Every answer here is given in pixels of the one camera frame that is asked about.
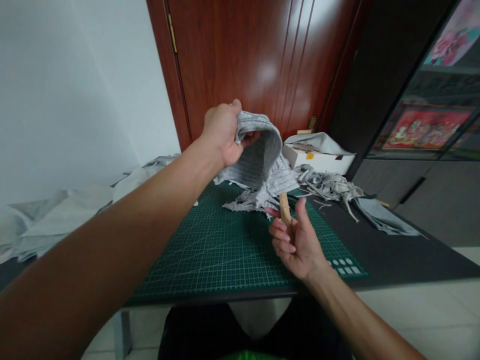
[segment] forearm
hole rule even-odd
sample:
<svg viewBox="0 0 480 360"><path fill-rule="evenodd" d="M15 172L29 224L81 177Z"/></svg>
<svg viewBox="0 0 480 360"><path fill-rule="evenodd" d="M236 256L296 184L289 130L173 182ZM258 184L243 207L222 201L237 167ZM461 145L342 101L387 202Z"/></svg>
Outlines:
<svg viewBox="0 0 480 360"><path fill-rule="evenodd" d="M52 358L52 348L59 358L81 355L221 170L221 158L201 141L74 231L1 293L4 355L22 358L35 349L39 358Z"/></svg>
<svg viewBox="0 0 480 360"><path fill-rule="evenodd" d="M357 359L424 359L365 305L328 264L309 276L305 284Z"/></svg>

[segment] table leg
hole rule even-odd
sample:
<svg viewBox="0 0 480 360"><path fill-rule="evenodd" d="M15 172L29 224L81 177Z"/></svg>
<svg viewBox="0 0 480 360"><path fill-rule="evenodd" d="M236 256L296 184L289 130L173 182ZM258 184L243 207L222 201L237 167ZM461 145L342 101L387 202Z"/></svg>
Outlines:
<svg viewBox="0 0 480 360"><path fill-rule="evenodd" d="M119 310L113 316L113 339L115 341L115 360L125 360L132 350L128 310Z"/></svg>

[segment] hand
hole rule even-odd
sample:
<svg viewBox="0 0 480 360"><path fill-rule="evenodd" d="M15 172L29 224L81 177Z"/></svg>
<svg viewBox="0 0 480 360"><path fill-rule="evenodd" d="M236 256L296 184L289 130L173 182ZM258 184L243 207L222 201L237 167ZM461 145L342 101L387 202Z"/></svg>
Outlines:
<svg viewBox="0 0 480 360"><path fill-rule="evenodd" d="M260 137L260 131L251 131L240 144L235 142L237 132L237 116L242 111L240 100L233 100L231 105L220 104L212 107L205 114L205 125L201 138L215 150L219 150L223 166L235 164L244 148L253 144Z"/></svg>
<svg viewBox="0 0 480 360"><path fill-rule="evenodd" d="M307 214L306 202L307 199L303 197L295 206L298 220L294 218L291 220L293 239L287 234L287 225L280 220L280 212L269 207L265 208L267 214L275 217L268 231L273 236L271 243L277 256L286 268L302 281L315 276L321 268L329 266Z"/></svg>

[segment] black pants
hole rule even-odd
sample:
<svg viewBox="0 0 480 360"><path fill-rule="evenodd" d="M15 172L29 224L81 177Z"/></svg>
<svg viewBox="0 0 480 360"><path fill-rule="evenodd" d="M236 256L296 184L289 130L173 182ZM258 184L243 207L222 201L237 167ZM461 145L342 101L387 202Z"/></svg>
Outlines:
<svg viewBox="0 0 480 360"><path fill-rule="evenodd" d="M242 350L293 359L352 359L340 333L313 297L295 297L270 332L247 336L226 304L170 310L158 358L218 359Z"/></svg>

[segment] red painting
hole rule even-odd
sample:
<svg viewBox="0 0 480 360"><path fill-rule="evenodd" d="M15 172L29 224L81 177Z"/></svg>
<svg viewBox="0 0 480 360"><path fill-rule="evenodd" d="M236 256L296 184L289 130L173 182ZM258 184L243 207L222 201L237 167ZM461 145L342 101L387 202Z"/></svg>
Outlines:
<svg viewBox="0 0 480 360"><path fill-rule="evenodd" d="M441 149L471 115L465 110L407 108L384 149Z"/></svg>

